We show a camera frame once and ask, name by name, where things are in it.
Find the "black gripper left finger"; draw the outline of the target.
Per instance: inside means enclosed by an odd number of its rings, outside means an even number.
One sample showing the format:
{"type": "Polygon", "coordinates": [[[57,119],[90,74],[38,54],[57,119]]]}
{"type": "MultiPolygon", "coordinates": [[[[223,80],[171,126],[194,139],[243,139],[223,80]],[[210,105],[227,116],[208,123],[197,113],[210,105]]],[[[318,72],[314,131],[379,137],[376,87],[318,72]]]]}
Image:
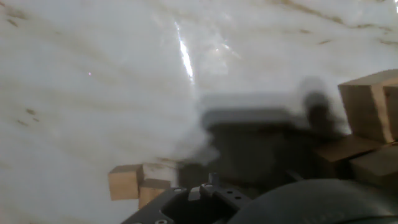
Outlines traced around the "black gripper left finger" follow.
{"type": "Polygon", "coordinates": [[[252,199],[236,189],[222,187],[219,175],[209,173],[207,183],[190,190],[188,201],[195,210],[207,212],[212,217],[231,218],[252,199]]]}

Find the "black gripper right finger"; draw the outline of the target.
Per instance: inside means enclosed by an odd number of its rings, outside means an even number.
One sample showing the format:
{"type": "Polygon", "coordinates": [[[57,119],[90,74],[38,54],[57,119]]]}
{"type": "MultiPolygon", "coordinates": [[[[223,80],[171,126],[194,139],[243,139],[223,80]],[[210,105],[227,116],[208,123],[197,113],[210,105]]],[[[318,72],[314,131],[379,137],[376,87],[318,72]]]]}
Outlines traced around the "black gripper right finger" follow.
{"type": "Polygon", "coordinates": [[[298,182],[304,180],[304,178],[294,170],[286,170],[285,179],[287,182],[298,182]]]}

